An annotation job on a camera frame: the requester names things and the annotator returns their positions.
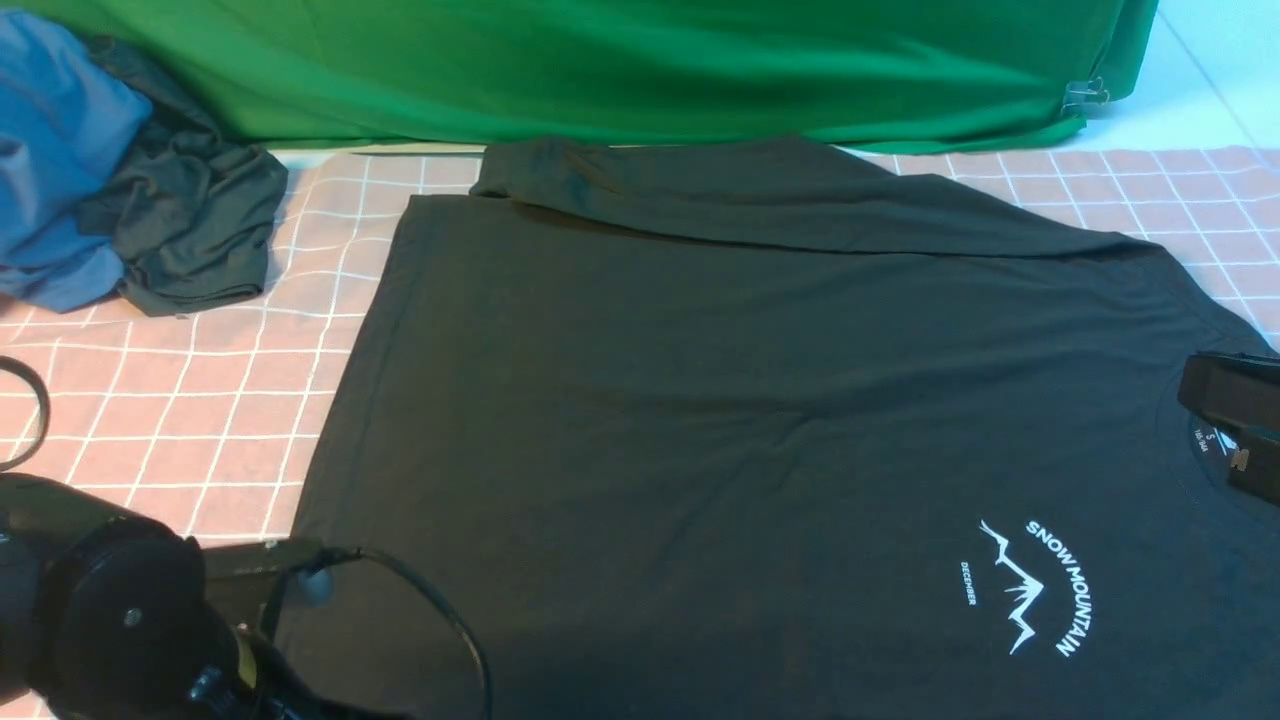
green fabric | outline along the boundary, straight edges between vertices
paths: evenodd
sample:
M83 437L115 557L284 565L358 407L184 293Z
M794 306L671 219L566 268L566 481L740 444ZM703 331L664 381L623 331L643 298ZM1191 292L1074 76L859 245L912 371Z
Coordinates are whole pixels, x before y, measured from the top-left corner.
M243 140L801 132L900 152L1064 140L1084 124L1062 115L1065 86L1105 69L1112 99L1132 88L1155 13L1155 0L18 4L151 51Z

t-shirt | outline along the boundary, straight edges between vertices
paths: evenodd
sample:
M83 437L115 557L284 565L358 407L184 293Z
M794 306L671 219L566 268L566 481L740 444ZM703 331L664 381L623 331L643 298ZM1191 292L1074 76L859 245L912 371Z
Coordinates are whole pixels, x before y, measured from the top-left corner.
M1160 246L805 140L499 145L415 197L296 534L475 629L499 719L1261 720L1280 507L1187 357L1268 354ZM319 691L479 708L412 591L337 573Z

mountain logo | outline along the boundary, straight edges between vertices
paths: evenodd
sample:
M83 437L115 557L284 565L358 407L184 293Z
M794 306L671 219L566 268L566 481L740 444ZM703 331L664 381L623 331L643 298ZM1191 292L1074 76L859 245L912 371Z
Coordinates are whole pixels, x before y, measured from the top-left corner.
M1044 592L1044 583L1041 583L1033 578L1027 570L1023 570L1009 557L1009 538L1001 536L996 530L987 525L986 520L982 520L982 532L991 536L996 541L996 565L1002 565L1009 568L1015 575L1021 579L1021 583L1016 587L1009 588L1005 592L1016 593L1015 605L1012 612L1009 614L1009 620L1018 626L1021 634L1014 641L1014 647L1009 651L1009 655L1018 652L1021 644L1033 637L1036 637L1036 630L1027 621L1027 611L1030 610L1036 600Z

black wire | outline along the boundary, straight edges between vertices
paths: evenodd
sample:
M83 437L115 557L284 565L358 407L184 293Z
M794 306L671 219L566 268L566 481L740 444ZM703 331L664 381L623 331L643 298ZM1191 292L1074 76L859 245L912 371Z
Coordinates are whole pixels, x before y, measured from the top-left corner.
M51 415L50 406L52 404L49 400L49 386L45 384L45 380L40 378L40 373L37 373L31 365L18 360L17 357L0 355L0 370L17 375L23 382L29 384L31 389L36 391L36 405L38 407L36 410L36 439L31 443L31 447L23 451L22 455L14 457L13 460L0 462L0 473L6 473L18 465L22 465L27 460L31 460L31 456L40 450L40 446L45 445L45 438L49 436L49 416Z
M440 615L448 620L449 625L453 626L453 632L462 638L466 643L467 651L471 652L471 662L476 666L476 678L480 683L480 720L490 720L493 717L493 680L489 674L489 661L485 659L484 650L480 648L480 643L475 638L475 633L467 626L466 621L458 615L458 611L449 605L449 601L444 598L444 594L435 588L431 583L420 575L416 570L410 568L404 561L387 555L379 550L357 547L351 550L337 550L334 564L343 564L353 560L369 560L374 564L381 565L383 568L390 570L401 579L413 585L419 593L422 594L435 606Z

pink checkered mat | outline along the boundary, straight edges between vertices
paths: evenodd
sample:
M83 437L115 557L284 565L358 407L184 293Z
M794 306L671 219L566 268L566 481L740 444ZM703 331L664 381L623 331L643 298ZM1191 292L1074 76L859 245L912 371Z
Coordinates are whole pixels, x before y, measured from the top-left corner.
M869 159L951 176L1069 224L1161 242L1210 295L1280 345L1277 152ZM70 315L0 307L4 352L40 370L54 397L47 445L23 470L205 542L287 534L406 201L466 192L477 168L474 158L346 155L296 173L270 290L253 302L157 319L119 300ZM17 452L33 411L29 391L0 380L0 454Z

